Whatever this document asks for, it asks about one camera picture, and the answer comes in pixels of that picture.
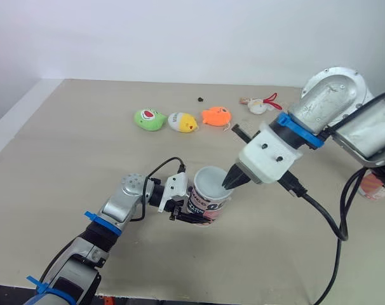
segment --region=small toy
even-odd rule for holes
[[[282,110],[283,108],[274,103],[273,101],[276,99],[277,93],[272,94],[270,97],[265,98],[264,100],[261,98],[241,98],[241,104],[247,104],[249,107],[249,111],[254,114],[262,114],[266,110],[273,110],[274,108],[278,110]]]
[[[164,114],[161,114],[154,109],[143,109],[137,111],[133,117],[137,126],[150,132],[159,130],[166,121],[166,118],[167,117]]]
[[[224,131],[231,126],[232,115],[225,107],[211,107],[202,112],[203,123],[212,126],[226,126]]]
[[[167,121],[170,127],[178,132],[193,132],[198,129],[198,124],[194,116],[188,113],[171,113],[171,115],[168,116]]]

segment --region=red string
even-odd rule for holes
[[[274,101],[275,99],[276,99],[276,97],[277,97],[277,92],[274,92],[270,97],[268,97],[268,98],[265,98],[264,100],[263,100],[263,103],[264,102],[272,102],[272,101]]]
[[[283,110],[282,106],[280,106],[279,104],[276,104],[276,103],[273,103],[273,102],[265,102],[265,101],[263,101],[263,103],[272,105],[274,108],[277,108],[279,110]]]

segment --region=floor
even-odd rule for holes
[[[34,295],[34,289],[0,286],[0,305],[22,305]],[[91,305],[212,305],[213,303],[180,302],[125,297],[95,296]]]

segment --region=green plush toy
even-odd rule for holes
[[[143,109],[135,113],[134,120],[137,126],[150,132],[159,130],[166,121],[166,116],[154,109]]]

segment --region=white toy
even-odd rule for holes
[[[282,110],[283,108],[274,103],[273,101],[277,97],[277,93],[272,94],[270,97],[265,98],[241,98],[240,103],[248,105],[249,111],[254,114],[262,114],[266,110],[273,110],[274,108]]]

